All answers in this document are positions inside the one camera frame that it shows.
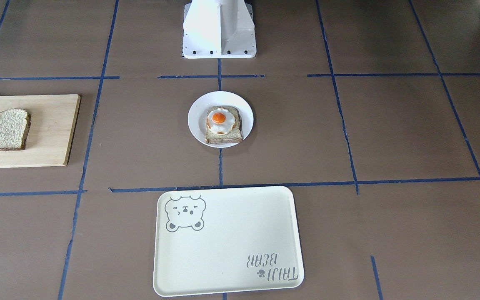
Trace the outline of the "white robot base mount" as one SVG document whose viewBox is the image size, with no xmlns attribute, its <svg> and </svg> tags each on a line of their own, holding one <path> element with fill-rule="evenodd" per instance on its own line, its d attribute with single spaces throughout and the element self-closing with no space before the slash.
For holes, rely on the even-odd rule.
<svg viewBox="0 0 480 300">
<path fill-rule="evenodd" d="M 253 8 L 244 0 L 193 0 L 184 6 L 182 56 L 240 59 L 257 54 Z"/>
</svg>

